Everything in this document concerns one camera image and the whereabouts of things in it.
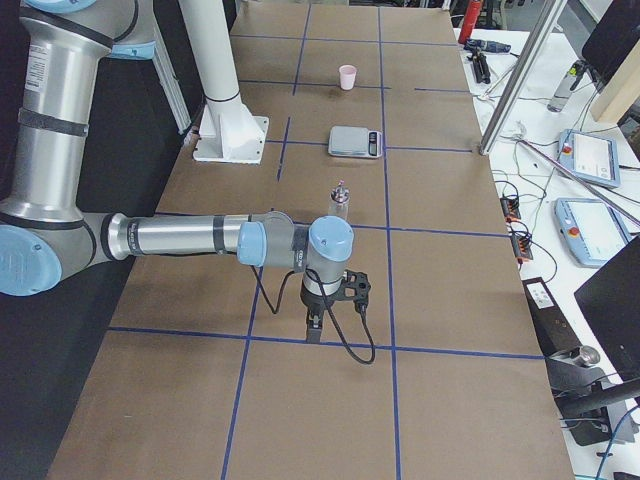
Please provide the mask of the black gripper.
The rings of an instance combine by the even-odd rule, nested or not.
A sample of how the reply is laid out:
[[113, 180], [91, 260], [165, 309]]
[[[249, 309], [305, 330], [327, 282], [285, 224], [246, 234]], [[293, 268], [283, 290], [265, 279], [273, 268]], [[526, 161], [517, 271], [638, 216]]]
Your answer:
[[332, 305], [329, 286], [322, 282], [303, 281], [300, 299], [308, 308], [306, 312], [306, 342], [319, 344], [323, 331], [324, 308]]

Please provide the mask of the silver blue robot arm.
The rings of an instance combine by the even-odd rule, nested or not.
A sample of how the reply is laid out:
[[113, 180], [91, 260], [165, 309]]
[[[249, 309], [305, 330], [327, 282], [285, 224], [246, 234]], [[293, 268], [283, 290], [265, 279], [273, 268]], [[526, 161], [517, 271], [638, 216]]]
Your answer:
[[[1, 4], [1, 194], [15, 164], [18, 107], [29, 38], [15, 1]], [[104, 59], [98, 70], [79, 188], [88, 211], [153, 212], [181, 145], [158, 76], [148, 61]], [[58, 287], [1, 298], [1, 338], [40, 345], [77, 332], [102, 336], [127, 281], [132, 260], [94, 266]]]

